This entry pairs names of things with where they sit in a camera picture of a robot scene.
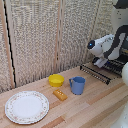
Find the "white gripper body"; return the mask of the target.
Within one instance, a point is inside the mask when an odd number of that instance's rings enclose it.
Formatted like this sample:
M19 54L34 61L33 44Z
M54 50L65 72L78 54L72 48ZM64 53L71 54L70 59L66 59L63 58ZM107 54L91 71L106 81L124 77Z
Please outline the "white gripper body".
M93 64L99 68L103 67L106 62L107 62L107 59L104 59L104 58L95 57L93 59Z

